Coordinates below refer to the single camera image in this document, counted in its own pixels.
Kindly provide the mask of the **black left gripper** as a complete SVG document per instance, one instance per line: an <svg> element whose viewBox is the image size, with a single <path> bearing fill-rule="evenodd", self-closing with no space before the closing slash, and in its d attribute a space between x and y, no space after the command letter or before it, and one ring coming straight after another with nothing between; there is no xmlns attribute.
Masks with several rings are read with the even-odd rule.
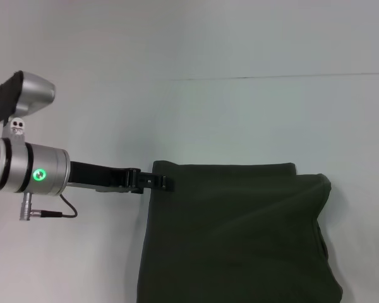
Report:
<svg viewBox="0 0 379 303"><path fill-rule="evenodd" d="M100 193L143 193L144 189L172 192L173 179L132 168L113 168L71 162L68 186Z"/></svg>

